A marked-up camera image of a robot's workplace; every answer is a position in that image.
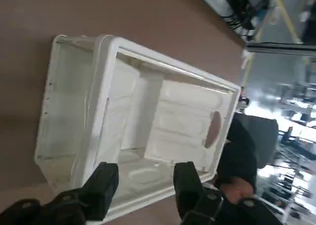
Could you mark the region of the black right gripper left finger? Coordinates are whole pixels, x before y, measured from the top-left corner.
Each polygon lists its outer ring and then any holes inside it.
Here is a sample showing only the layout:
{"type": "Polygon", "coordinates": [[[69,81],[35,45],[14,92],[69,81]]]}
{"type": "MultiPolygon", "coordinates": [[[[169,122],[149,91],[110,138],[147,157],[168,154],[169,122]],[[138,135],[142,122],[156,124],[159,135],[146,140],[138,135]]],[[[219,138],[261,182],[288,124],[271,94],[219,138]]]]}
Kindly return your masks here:
{"type": "Polygon", "coordinates": [[[21,199],[0,213],[2,225],[84,225],[102,222],[119,185],[119,168],[101,162],[82,187],[59,193],[41,204],[21,199]]]}

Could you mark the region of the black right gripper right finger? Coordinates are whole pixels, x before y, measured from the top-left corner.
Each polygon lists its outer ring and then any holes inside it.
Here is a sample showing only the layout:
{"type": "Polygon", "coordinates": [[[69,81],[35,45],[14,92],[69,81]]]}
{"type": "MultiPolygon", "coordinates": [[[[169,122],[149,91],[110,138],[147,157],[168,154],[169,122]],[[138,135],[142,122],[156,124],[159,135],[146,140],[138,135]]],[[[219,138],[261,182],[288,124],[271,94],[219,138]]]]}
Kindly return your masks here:
{"type": "Polygon", "coordinates": [[[255,197],[232,204],[218,189],[205,188],[193,162],[177,163],[173,184],[182,225],[280,225],[282,222],[255,197]]]}

